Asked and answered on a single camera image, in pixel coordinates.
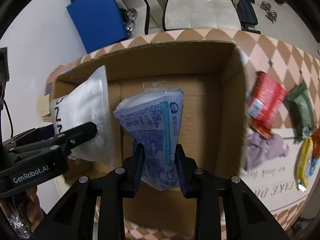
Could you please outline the person's left hand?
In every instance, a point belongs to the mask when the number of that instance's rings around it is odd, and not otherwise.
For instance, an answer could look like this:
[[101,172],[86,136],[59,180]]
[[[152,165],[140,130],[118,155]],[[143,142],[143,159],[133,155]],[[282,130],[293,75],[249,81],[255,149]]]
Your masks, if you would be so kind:
[[46,216],[40,207],[36,186],[14,196],[1,198],[1,210],[18,239],[29,239]]

